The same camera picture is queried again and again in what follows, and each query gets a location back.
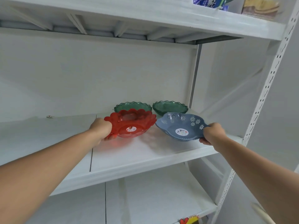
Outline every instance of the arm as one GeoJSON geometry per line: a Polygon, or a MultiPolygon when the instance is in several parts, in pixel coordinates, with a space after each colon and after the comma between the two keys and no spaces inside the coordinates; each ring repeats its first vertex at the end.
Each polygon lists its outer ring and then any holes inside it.
{"type": "Polygon", "coordinates": [[[229,139],[218,123],[204,129],[201,143],[213,145],[276,224],[299,222],[299,175],[229,139]]]}
{"type": "Polygon", "coordinates": [[[24,223],[111,128],[98,118],[83,133],[0,166],[0,223],[24,223]]]}

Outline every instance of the white oval sticker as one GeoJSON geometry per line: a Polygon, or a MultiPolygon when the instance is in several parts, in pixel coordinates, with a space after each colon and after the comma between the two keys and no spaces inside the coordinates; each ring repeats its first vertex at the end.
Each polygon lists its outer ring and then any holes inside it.
{"type": "Polygon", "coordinates": [[[136,131],[137,128],[136,128],[136,127],[128,127],[126,130],[127,130],[128,132],[133,132],[133,131],[136,131]]]}
{"type": "Polygon", "coordinates": [[[176,129],[176,133],[178,135],[181,135],[181,136],[187,136],[189,134],[189,132],[187,130],[181,129],[181,128],[180,129],[176,129]]]}

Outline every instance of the red scalloped bowl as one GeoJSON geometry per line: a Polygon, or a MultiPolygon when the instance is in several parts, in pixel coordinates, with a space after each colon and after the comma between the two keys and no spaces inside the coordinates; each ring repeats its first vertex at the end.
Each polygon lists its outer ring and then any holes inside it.
{"type": "Polygon", "coordinates": [[[104,120],[112,123],[111,133],[107,136],[117,135],[122,138],[134,138],[144,134],[157,121],[156,115],[144,109],[130,109],[113,112],[104,120]]]}

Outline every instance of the white shelf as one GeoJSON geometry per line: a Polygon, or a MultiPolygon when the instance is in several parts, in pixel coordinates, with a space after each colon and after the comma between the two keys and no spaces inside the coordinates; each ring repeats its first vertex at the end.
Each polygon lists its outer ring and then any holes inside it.
{"type": "Polygon", "coordinates": [[[215,203],[184,164],[106,183],[107,224],[177,223],[214,212],[215,203]]]}
{"type": "MultiPolygon", "coordinates": [[[[109,116],[98,114],[97,117],[109,116]]],[[[242,143],[242,138],[229,135],[242,143]]],[[[91,172],[68,178],[52,195],[127,177],[217,153],[198,140],[179,142],[164,134],[156,125],[133,139],[116,138],[101,142],[93,149],[91,172]]]]}
{"type": "Polygon", "coordinates": [[[106,224],[105,184],[51,196],[26,224],[106,224]]]}
{"type": "MultiPolygon", "coordinates": [[[[87,130],[96,115],[30,118],[0,123],[0,165],[37,152],[72,135],[87,130]]],[[[89,152],[66,177],[88,173],[92,153],[89,152]]]]}
{"type": "MultiPolygon", "coordinates": [[[[1,0],[3,4],[25,7],[33,10],[31,22],[35,25],[69,26],[66,13],[83,16],[87,29],[112,32],[114,36],[117,25],[122,25],[126,32],[136,35],[147,35],[153,40],[161,37],[186,41],[186,35],[192,40],[230,35],[236,37],[259,37],[271,40],[282,40],[285,25],[246,15],[225,12],[191,3],[176,0],[1,0]]],[[[13,16],[3,15],[3,19],[13,16]]],[[[77,28],[69,33],[80,33],[77,28]]],[[[86,30],[87,34],[95,32],[86,30]]]]}

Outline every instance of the blue bowl with flower pattern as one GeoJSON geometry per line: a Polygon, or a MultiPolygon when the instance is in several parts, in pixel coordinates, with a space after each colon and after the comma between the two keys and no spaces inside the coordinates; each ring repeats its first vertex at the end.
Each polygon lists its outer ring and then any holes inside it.
{"type": "Polygon", "coordinates": [[[196,115],[168,112],[156,121],[165,134],[182,142],[204,138],[204,128],[208,125],[196,115]]]}

